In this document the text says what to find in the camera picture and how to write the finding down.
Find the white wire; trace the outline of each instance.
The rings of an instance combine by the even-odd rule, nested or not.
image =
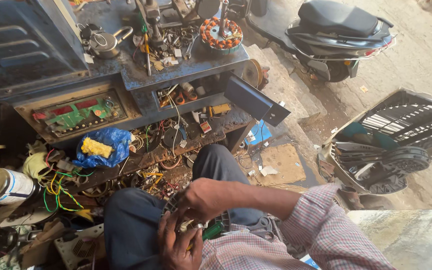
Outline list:
[[[177,129],[176,129],[176,135],[174,135],[174,140],[173,140],[173,156],[176,157],[176,153],[174,152],[174,143],[176,142],[176,137],[178,135],[178,129],[180,128],[180,111],[178,110],[176,103],[174,103],[173,98],[171,98],[171,96],[169,96],[169,95],[168,95],[168,98],[174,104],[174,107],[176,108],[176,111],[177,111]]]

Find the wrench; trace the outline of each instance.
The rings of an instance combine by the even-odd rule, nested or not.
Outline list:
[[[184,60],[188,60],[191,58],[191,49],[193,48],[193,44],[195,43],[195,40],[198,36],[196,35],[195,37],[193,37],[191,43],[188,46],[188,49],[186,50],[186,52],[183,55]]]

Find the screwdriver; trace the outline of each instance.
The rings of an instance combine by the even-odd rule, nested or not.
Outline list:
[[[146,60],[148,65],[148,76],[151,76],[151,62],[149,61],[149,45],[148,45],[148,34],[144,34],[144,46],[146,49]]]
[[[213,238],[214,236],[216,236],[217,234],[222,232],[223,229],[224,229],[223,222],[221,222],[221,221],[216,222],[216,224],[209,227],[207,230],[205,230],[202,233],[202,241],[204,242],[206,239]],[[193,243],[190,243],[186,250],[190,250],[192,248],[193,248]]]

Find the scooter wheel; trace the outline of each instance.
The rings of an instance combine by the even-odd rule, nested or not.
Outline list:
[[[329,82],[337,83],[346,80],[350,76],[348,66],[344,61],[326,61],[329,70]]]

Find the motorcycle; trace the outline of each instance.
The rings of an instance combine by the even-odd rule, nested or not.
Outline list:
[[[256,32],[296,56],[312,77],[341,82],[356,77],[360,60],[396,45],[394,25],[363,9],[306,0],[293,21],[283,1],[229,0],[228,17],[245,18]]]

